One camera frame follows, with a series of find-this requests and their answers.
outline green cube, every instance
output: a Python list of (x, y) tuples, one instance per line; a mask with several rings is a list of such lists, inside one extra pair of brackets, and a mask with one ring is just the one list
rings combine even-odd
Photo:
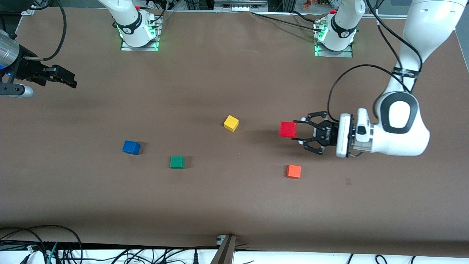
[(169, 167), (175, 170), (184, 169), (184, 157), (183, 156), (171, 156)]

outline blue cube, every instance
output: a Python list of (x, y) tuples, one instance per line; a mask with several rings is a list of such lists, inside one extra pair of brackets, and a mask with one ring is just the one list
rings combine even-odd
[(122, 151), (125, 153), (138, 155), (138, 152), (140, 151), (140, 144), (135, 141), (126, 140), (124, 142), (124, 147), (122, 148)]

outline orange cube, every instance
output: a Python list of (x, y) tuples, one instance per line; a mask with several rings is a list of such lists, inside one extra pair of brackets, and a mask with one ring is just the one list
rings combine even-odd
[(301, 166), (289, 165), (287, 168), (287, 178), (299, 179), (301, 176)]

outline robotic arm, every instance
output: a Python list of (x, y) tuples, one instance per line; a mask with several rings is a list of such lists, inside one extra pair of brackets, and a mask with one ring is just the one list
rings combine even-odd
[(132, 47), (141, 47), (156, 37), (155, 15), (134, 6), (132, 0), (98, 0), (117, 23), (122, 39)]
[[(413, 0), (403, 39), (419, 52), (422, 63), (451, 35), (466, 3), (467, 0)], [(430, 132), (422, 120), (419, 103), (411, 93), (421, 61), (405, 44), (401, 45), (399, 57), (401, 65), (396, 64), (393, 74), (402, 79), (407, 89), (395, 78), (390, 79), (386, 90), (374, 104), (377, 123), (370, 122), (366, 109), (358, 110), (356, 120), (351, 114), (341, 114), (338, 124), (327, 120), (326, 112), (320, 114), (325, 121), (312, 123), (310, 119), (317, 116), (312, 113), (295, 122), (312, 125), (313, 138), (293, 139), (298, 140), (305, 149), (320, 155), (325, 146), (336, 146), (338, 157), (349, 157), (350, 148), (398, 156), (423, 153), (430, 140)], [(317, 141), (321, 147), (310, 147), (308, 143), (312, 141)]]
[(343, 1), (336, 14), (329, 14), (321, 20), (326, 21), (323, 34), (319, 34), (318, 41), (330, 50), (340, 51), (353, 42), (356, 26), (365, 13), (366, 5), (363, 0)]

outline white floor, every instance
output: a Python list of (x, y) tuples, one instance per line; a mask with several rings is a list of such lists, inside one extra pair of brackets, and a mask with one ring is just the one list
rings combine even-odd
[[(116, 257), (122, 250), (85, 250), (84, 258), (106, 259)], [(216, 253), (216, 250), (204, 249), (198, 250), (198, 259), (200, 264), (209, 264)], [(164, 253), (164, 250), (154, 250), (155, 260)], [(0, 264), (19, 264), (24, 257), (28, 255), (27, 251), (6, 251), (0, 252)], [(80, 251), (74, 251), (73, 257), (80, 257)], [(145, 250), (139, 256), (152, 260), (152, 251)], [(250, 261), (252, 264), (346, 264), (350, 254), (335, 254), (335, 253), (307, 253), (307, 252), (271, 252), (271, 251), (238, 251), (234, 255), (233, 264), (245, 264)], [(384, 256), (389, 264), (409, 264), (411, 256)], [(123, 264), (127, 260), (124, 255), (115, 264)], [(169, 259), (168, 262), (173, 260), (182, 260), (186, 264), (193, 264), (194, 251), (188, 250), (181, 252)], [(112, 260), (108, 261), (92, 261), (86, 260), (82, 264), (110, 264)], [(143, 262), (132, 261), (130, 264), (139, 264)], [(34, 253), (28, 261), (28, 264), (44, 264), (44, 259), (38, 252)], [(375, 255), (355, 254), (350, 264), (376, 264)], [(469, 258), (449, 258), (449, 257), (426, 257), (418, 256), (414, 260), (414, 264), (469, 264)]]

